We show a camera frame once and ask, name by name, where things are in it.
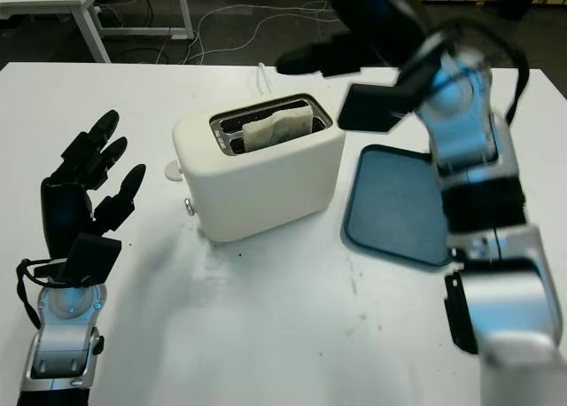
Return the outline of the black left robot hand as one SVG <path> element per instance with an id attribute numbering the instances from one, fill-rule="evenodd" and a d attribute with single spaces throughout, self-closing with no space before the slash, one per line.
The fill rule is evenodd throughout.
<path id="1" fill-rule="evenodd" d="M 134 166 L 118 193 L 92 206 L 89 191 L 98 190 L 108 171 L 126 151 L 128 140 L 110 138 L 120 116 L 110 110 L 88 131 L 80 132 L 61 154 L 62 163 L 41 183 L 43 234 L 50 257 L 64 258 L 82 233 L 102 236 L 117 230 L 135 210 L 134 198 L 141 187 L 146 166 Z"/>

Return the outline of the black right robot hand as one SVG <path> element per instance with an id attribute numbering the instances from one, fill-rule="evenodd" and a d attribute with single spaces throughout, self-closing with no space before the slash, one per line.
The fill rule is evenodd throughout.
<path id="1" fill-rule="evenodd" d="M 288 51 L 276 61 L 279 74 L 351 74 L 365 66 L 403 66 L 431 32 L 421 0 L 330 0 L 349 29 L 329 41 Z"/>

